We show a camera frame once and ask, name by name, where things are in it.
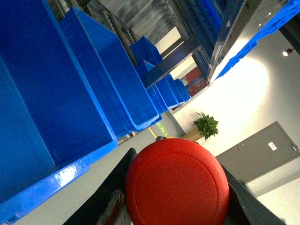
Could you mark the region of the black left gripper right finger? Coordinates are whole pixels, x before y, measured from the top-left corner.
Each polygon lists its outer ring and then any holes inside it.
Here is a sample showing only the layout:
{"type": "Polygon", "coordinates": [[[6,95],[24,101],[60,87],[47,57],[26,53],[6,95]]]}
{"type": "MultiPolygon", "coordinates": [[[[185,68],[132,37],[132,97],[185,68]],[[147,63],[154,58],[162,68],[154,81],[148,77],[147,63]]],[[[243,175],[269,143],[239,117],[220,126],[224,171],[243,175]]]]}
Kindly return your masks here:
{"type": "Polygon", "coordinates": [[[224,166],[229,185],[229,207],[224,225],[285,225],[283,218],[276,216],[264,206],[242,181],[237,180],[224,166]]]}

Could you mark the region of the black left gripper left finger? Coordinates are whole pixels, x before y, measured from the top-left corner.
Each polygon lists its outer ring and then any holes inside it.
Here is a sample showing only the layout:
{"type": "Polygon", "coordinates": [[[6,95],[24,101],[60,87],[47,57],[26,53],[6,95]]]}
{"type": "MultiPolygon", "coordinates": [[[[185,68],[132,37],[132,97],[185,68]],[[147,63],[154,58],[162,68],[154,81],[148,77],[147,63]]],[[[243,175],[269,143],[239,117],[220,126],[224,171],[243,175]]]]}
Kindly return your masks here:
{"type": "Polygon", "coordinates": [[[125,203],[125,179],[136,155],[136,150],[130,148],[95,193],[64,224],[132,224],[125,203]]]}

